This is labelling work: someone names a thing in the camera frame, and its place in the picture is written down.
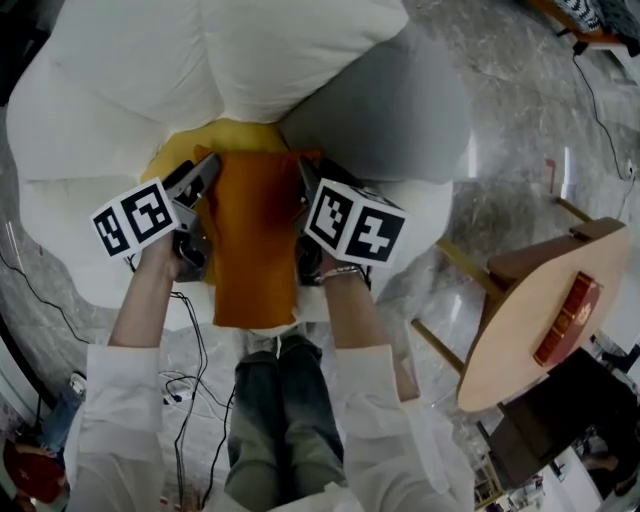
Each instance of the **round wooden tabletop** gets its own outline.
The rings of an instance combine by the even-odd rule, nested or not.
[[[599,328],[618,293],[630,252],[629,229],[554,258],[514,284],[478,332],[458,387],[458,405],[480,411],[535,383],[553,366],[533,354],[562,307],[579,271],[602,286],[600,298],[573,348]]]

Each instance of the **black cable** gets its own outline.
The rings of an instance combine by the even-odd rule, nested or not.
[[[622,211],[624,210],[624,204],[627,202],[627,197],[629,197],[629,194],[631,194],[631,191],[633,190],[633,186],[635,184],[636,184],[636,177],[634,175],[633,179],[631,180],[631,186],[629,187],[629,190],[627,190],[627,193],[624,195],[624,198],[622,198],[622,204],[620,205],[620,211],[618,212],[618,216],[616,217],[617,220],[620,220],[620,217],[622,216]]]
[[[194,377],[193,375],[185,375],[182,372],[176,372],[174,370],[169,370],[168,373],[177,373],[178,375],[181,375],[181,377],[176,377],[176,378],[172,378],[169,379],[167,381],[167,383],[165,384],[165,389],[167,390],[167,393],[169,393],[170,395],[173,395],[173,393],[171,392],[171,390],[169,389],[169,384],[173,384],[174,382],[181,382],[183,380],[191,380],[191,379],[196,379],[196,377]],[[223,404],[220,399],[213,393],[213,391],[211,391],[204,382],[200,382],[200,385],[204,388],[204,390],[209,393],[209,396],[213,399],[213,401],[218,404],[220,407],[226,407],[225,404]]]
[[[216,467],[216,462],[218,462],[218,457],[220,455],[220,450],[222,449],[222,445],[227,440],[227,418],[229,417],[229,410],[231,408],[231,401],[233,400],[234,395],[236,394],[236,387],[233,386],[233,391],[231,391],[231,395],[229,396],[229,401],[226,405],[226,412],[224,413],[224,422],[223,422],[223,435],[222,441],[218,444],[218,448],[216,449],[216,455],[213,458],[213,462],[211,463],[211,471],[209,472],[209,487],[207,488],[207,492],[204,494],[204,498],[202,499],[202,503],[200,503],[200,509],[204,510],[207,501],[209,501],[209,495],[211,494],[211,490],[213,489],[213,471]]]
[[[598,107],[596,105],[596,95],[593,93],[593,89],[591,88],[591,85],[589,85],[587,77],[585,76],[584,72],[582,71],[582,68],[576,62],[576,55],[575,54],[573,55],[573,63],[578,68],[578,71],[580,71],[580,74],[582,75],[582,79],[584,80],[584,83],[587,84],[587,87],[589,88],[589,92],[591,93],[591,100],[593,101],[593,113],[595,114],[595,117],[596,117],[596,123],[598,123],[602,127],[604,132],[607,134],[607,137],[609,138],[609,144],[611,145],[611,151],[613,152],[613,160],[616,163],[616,171],[618,171],[618,177],[622,181],[629,181],[629,178],[623,178],[622,174],[620,173],[620,166],[618,165],[618,155],[616,154],[616,149],[613,146],[613,139],[611,138],[611,134],[609,133],[609,130],[607,129],[607,127],[604,124],[602,124],[602,122],[600,121],[600,118],[598,117]]]
[[[176,437],[173,447],[176,454],[177,461],[177,477],[178,477],[178,494],[180,499],[180,505],[184,508],[184,488],[185,488],[185,475],[186,469],[184,466],[184,440],[186,438],[187,426],[189,424],[189,420],[191,418],[191,414],[193,413],[193,406],[196,401],[196,396],[198,392],[198,388],[200,386],[200,381],[202,380],[202,376],[209,365],[209,356],[206,351],[206,347],[204,346],[204,340],[202,339],[202,333],[200,332],[200,326],[198,325],[198,319],[196,317],[195,310],[191,301],[187,296],[182,294],[181,292],[171,292],[171,297],[180,299],[182,303],[187,308],[187,312],[189,313],[189,318],[193,323],[193,328],[196,332],[196,340],[198,342],[198,371],[196,372],[196,381],[193,386],[193,394],[191,397],[191,403],[189,404],[189,410],[185,419],[182,423],[182,427],[180,428],[180,432],[178,433],[178,437]]]
[[[73,335],[73,337],[75,339],[77,339],[78,341],[81,341],[82,343],[86,343],[87,345],[92,345],[92,343],[90,341],[87,341],[87,340],[85,340],[83,338],[80,338],[76,334],[76,331],[73,329],[73,327],[71,327],[71,324],[69,323],[69,320],[67,319],[67,315],[64,314],[64,311],[62,310],[62,308],[60,306],[56,306],[55,304],[49,302],[48,300],[42,299],[40,297],[40,295],[38,295],[38,293],[33,289],[33,286],[31,286],[31,283],[29,282],[29,278],[27,277],[27,275],[22,270],[20,270],[19,268],[12,267],[11,265],[9,265],[7,263],[7,260],[4,259],[4,256],[2,255],[1,252],[0,252],[0,259],[2,260],[2,263],[4,263],[5,267],[7,267],[9,270],[13,270],[14,272],[17,272],[18,274],[20,274],[24,278],[25,282],[27,283],[27,286],[31,290],[31,293],[33,293],[33,295],[36,297],[36,299],[38,299],[40,302],[42,302],[43,304],[45,304],[47,306],[51,306],[52,308],[57,309],[60,312],[60,314],[62,315],[62,319],[67,324],[67,327],[69,327],[69,330],[71,331],[71,334]]]

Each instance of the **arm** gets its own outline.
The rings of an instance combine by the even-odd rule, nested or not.
[[[339,262],[325,255],[323,273],[339,266]],[[325,293],[329,305],[329,317],[336,348],[355,349],[367,347],[391,347],[387,333],[380,322],[373,299],[364,281],[355,274],[328,279]],[[393,360],[398,396],[402,402],[420,396],[406,370]]]
[[[158,347],[179,269],[172,236],[144,250],[109,346],[89,347],[86,402],[77,431],[71,429],[76,442],[65,453],[77,461],[69,512],[147,512],[158,504],[164,483]]]
[[[323,261],[322,272],[339,263]],[[347,396],[345,472],[366,512],[471,512],[474,475],[451,426],[417,400],[362,279],[325,281]]]

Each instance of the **gray floor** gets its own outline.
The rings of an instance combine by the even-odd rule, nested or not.
[[[428,34],[448,44],[472,102],[473,140],[464,162],[468,178],[455,185],[447,233],[456,244],[483,263],[497,252],[566,232],[574,219],[552,204],[551,170],[545,161],[556,163],[557,193],[567,154],[571,176],[564,191],[569,199],[594,217],[618,216],[630,183],[617,177],[611,147],[571,62],[571,43],[554,36],[555,25],[513,0],[407,0],[406,5]],[[55,10],[48,12],[53,19]],[[640,164],[640,89],[603,52],[588,51],[578,60],[596,91],[600,118],[611,132],[621,167],[629,159]],[[5,110],[0,109],[0,250],[24,268],[43,298],[64,308],[81,337],[105,342],[115,312],[80,299],[65,268],[21,228],[4,116]],[[35,151],[37,141],[33,143]],[[634,238],[640,229],[633,222],[640,213],[639,198],[640,186],[634,187],[620,217],[630,223]],[[403,319],[417,315],[463,357],[477,329],[482,299],[474,283],[431,250],[390,283],[380,305],[395,336],[406,336]],[[70,336],[58,312],[38,303],[22,278],[4,267],[0,267],[0,310],[53,392],[72,370],[84,368],[86,346]],[[211,358],[205,382],[226,401],[235,362],[233,333],[203,326],[203,334]],[[339,407],[327,326],[319,326],[314,340],[327,348],[324,365]],[[415,336],[411,342],[426,399],[454,421],[456,437],[475,459],[484,447],[474,422],[481,418],[494,423],[497,413],[462,414],[455,405],[457,376]],[[192,330],[166,333],[163,350],[167,369],[195,372]],[[219,442],[222,421],[211,417],[202,399],[196,412],[200,416],[193,418],[185,454],[188,478],[200,486]],[[213,405],[214,416],[223,412]],[[183,417],[183,411],[167,408],[162,439],[170,475],[175,474],[172,442]],[[224,454],[218,467],[217,475],[222,477],[227,467]]]

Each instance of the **wooden stool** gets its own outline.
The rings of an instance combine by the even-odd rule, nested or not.
[[[570,235],[493,256],[487,263],[488,271],[449,240],[436,244],[486,292],[478,334],[466,362],[419,319],[411,323],[460,374],[458,405],[463,410],[496,405],[552,368],[539,366],[533,353],[560,311],[578,271],[593,277],[602,291],[574,350],[599,327],[617,295],[630,250],[627,227],[609,217],[592,220],[564,199],[556,201],[583,224],[572,228]]]

